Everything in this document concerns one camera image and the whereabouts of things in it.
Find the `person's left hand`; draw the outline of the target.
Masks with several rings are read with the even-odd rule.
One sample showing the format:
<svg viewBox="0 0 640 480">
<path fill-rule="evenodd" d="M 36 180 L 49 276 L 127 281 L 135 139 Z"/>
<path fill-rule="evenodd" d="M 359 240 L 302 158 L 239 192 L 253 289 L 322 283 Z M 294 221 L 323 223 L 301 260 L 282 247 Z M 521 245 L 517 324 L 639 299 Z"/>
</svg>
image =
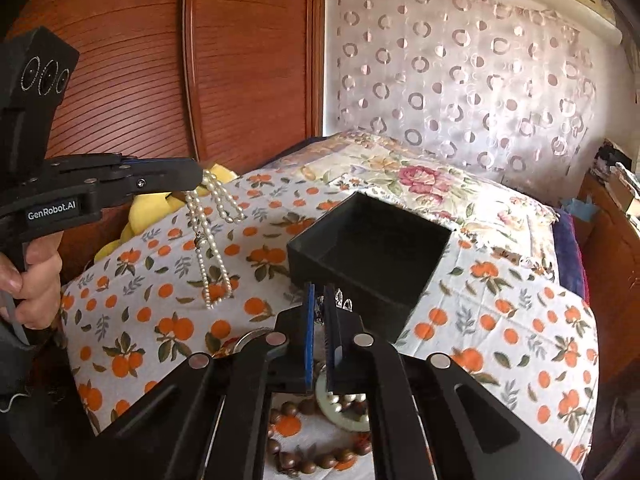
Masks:
<svg viewBox="0 0 640 480">
<path fill-rule="evenodd" d="M 33 240 L 26 249 L 25 272 L 18 272 L 1 255 L 1 289 L 21 300 L 15 319 L 30 330 L 49 327 L 60 310 L 62 259 L 58 248 L 62 237 L 58 232 Z"/>
</svg>

